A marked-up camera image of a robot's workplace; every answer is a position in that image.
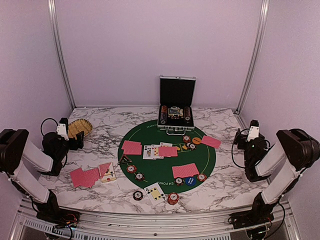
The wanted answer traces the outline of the king of clubs card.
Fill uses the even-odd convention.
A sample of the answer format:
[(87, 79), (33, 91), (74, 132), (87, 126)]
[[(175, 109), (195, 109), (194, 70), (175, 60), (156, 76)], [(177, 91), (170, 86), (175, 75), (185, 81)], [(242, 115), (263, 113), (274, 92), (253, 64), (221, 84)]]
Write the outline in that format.
[(152, 147), (150, 145), (143, 146), (143, 160), (152, 160)]

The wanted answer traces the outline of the red playing card deck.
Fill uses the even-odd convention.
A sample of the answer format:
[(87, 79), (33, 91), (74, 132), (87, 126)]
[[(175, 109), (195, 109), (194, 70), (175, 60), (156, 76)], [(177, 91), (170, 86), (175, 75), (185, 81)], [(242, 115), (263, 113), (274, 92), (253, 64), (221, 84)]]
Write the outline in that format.
[(75, 188), (91, 188), (99, 180), (100, 173), (98, 168), (93, 168), (86, 171), (83, 171), (82, 168), (77, 168), (76, 170), (70, 172), (70, 177)]

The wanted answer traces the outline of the black red 100 chip stack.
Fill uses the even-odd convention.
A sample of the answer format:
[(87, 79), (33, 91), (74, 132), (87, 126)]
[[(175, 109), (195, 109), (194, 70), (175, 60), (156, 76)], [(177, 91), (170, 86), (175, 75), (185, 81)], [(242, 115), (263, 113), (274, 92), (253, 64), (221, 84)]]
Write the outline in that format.
[(137, 190), (133, 193), (133, 199), (136, 201), (140, 201), (143, 199), (143, 193), (140, 190)]

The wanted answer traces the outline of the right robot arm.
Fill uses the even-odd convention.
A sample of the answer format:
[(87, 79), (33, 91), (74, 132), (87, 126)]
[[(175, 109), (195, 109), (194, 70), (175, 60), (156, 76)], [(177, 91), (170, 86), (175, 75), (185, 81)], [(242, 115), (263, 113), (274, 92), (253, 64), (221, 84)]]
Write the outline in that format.
[(271, 183), (254, 198), (251, 209), (232, 213), (229, 217), (234, 229), (264, 224), (273, 220), (273, 209), (299, 181), (303, 172), (320, 158), (320, 143), (304, 130), (293, 128), (279, 130), (277, 141), (270, 144), (252, 126), (245, 135), (238, 130), (234, 145), (243, 151), (247, 179), (253, 183), (263, 181), (278, 173)]

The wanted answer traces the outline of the blue small blind button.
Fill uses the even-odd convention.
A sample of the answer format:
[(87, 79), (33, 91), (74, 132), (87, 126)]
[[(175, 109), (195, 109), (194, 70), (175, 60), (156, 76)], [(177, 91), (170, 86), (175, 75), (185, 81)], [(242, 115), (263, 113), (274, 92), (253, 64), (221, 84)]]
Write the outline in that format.
[(196, 178), (195, 176), (186, 177), (186, 178), (184, 179), (184, 182), (185, 182), (185, 184), (186, 184), (187, 186), (193, 187), (193, 186), (195, 186), (196, 183), (197, 183), (197, 178)]

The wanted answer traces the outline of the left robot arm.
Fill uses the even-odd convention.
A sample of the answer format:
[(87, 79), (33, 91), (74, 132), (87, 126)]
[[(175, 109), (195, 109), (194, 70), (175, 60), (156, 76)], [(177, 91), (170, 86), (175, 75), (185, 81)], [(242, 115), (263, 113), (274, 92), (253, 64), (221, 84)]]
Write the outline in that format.
[(83, 146), (83, 132), (75, 138), (57, 132), (46, 133), (43, 150), (40, 150), (30, 141), (26, 129), (4, 129), (0, 133), (0, 170), (18, 191), (30, 198), (38, 219), (56, 224), (57, 228), (76, 227), (80, 213), (60, 208), (56, 194), (33, 176), (24, 161), (42, 175), (57, 177), (68, 160), (69, 151)]

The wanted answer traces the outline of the triangular black red dealer button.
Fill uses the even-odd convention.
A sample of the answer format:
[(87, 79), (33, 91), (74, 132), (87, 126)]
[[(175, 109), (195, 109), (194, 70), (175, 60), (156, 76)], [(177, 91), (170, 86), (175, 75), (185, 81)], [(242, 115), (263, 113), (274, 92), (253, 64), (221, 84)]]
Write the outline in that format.
[(122, 164), (129, 164), (132, 163), (133, 161), (125, 154), (123, 154), (120, 159), (118, 160), (118, 164), (122, 165)]

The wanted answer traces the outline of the orange big blind button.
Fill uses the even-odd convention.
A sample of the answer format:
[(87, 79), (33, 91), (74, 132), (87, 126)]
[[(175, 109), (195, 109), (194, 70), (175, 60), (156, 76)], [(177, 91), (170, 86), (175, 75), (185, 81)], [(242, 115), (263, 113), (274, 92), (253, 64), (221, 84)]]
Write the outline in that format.
[(199, 137), (194, 137), (194, 138), (192, 139), (192, 143), (195, 144), (195, 145), (200, 145), (201, 142), (202, 142), (202, 140), (201, 140), (201, 138), (199, 138)]

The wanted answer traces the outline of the red yellow 5 chip stack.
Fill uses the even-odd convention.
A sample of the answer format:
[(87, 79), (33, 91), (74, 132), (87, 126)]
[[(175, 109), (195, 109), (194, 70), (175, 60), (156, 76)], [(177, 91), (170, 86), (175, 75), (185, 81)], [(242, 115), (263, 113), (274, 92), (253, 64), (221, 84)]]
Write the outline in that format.
[(179, 195), (176, 193), (176, 192), (171, 192), (169, 195), (168, 195), (168, 198), (167, 198), (167, 202), (170, 204), (170, 205), (175, 205), (177, 204), (179, 201)]

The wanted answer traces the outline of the black 100 chips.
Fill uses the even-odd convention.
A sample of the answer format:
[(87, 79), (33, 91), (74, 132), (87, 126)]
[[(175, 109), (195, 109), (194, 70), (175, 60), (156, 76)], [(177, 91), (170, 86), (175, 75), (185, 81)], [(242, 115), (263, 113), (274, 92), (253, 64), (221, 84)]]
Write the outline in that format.
[(174, 179), (174, 183), (177, 186), (182, 186), (184, 184), (184, 180), (181, 177), (177, 177), (177, 178)]
[(188, 142), (186, 144), (187, 148), (190, 149), (191, 151), (195, 150), (197, 147), (194, 143)]
[(145, 175), (141, 172), (138, 172), (136, 175), (135, 175), (135, 179), (138, 181), (138, 182), (141, 182), (145, 179)]

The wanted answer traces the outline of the four of clubs card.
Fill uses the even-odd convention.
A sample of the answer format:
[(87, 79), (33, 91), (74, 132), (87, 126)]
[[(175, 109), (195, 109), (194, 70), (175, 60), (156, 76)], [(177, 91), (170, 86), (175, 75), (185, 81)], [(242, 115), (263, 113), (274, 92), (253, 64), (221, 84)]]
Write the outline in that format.
[(152, 205), (157, 205), (167, 199), (165, 193), (157, 182), (145, 187), (143, 190), (145, 191)]

